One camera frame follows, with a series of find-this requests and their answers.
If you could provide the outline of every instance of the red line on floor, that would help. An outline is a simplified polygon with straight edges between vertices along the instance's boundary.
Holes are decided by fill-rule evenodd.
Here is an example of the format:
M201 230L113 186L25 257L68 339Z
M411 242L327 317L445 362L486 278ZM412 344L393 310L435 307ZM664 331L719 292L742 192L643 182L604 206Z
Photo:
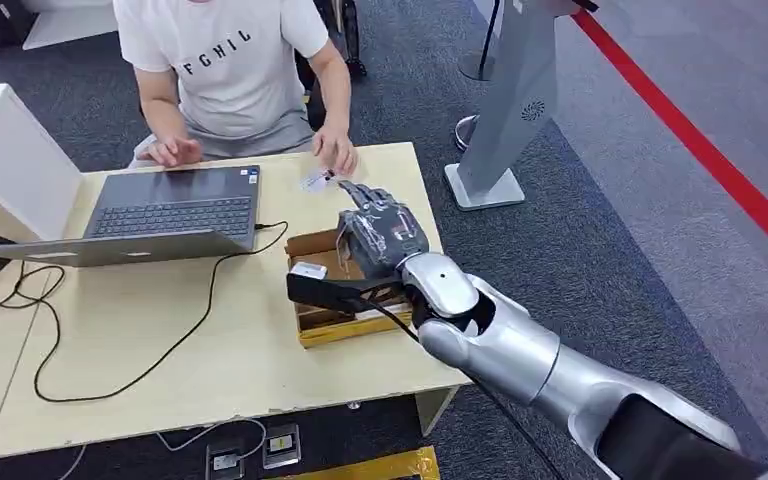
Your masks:
M696 128L607 31L584 10L572 16L620 75L768 235L768 199Z

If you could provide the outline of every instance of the yellow tape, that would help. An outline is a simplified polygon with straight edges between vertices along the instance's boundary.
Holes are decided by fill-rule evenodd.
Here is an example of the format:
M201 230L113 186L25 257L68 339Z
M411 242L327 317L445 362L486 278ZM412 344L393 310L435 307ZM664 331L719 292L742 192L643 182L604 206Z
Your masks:
M440 469L437 466L434 447L422 447L412 452L367 462L281 478L284 480L393 480L417 475L421 480L440 480Z

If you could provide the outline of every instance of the gray shorts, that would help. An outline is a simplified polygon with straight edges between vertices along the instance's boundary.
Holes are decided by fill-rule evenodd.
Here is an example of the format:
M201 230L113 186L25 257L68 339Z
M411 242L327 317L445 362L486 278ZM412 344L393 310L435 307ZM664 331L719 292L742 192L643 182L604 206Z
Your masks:
M307 112L291 110L278 119L265 132L249 137L227 137L210 133L187 115L184 115L190 137L201 143L204 160L224 160L227 158L256 157L278 153L309 152L313 141L313 131L307 122ZM137 155L148 148L157 137L149 135L134 148L134 158L128 168L157 166L153 160L138 160Z

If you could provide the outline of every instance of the man's arm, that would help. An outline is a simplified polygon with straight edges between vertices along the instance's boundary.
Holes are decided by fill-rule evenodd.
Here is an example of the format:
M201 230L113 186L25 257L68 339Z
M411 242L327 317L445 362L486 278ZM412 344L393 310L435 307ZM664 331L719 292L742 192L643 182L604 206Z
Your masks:
M332 165L337 173L351 174L357 166L357 152L349 140L349 69L331 40L309 62L319 79L326 110L325 124L313 139L313 154Z
M140 91L140 105L157 142L139 154L140 158L174 167L201 160L201 147L191 140L178 110L178 88L173 70L146 72L134 69Z

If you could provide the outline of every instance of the speaker grille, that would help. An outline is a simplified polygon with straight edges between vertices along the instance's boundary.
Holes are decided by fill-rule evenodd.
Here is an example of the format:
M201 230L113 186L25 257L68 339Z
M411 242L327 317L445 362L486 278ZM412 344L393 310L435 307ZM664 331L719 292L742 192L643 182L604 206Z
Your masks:
M546 104L543 100L535 100L526 105L520 113L520 118L526 122L533 122L543 116L546 111Z

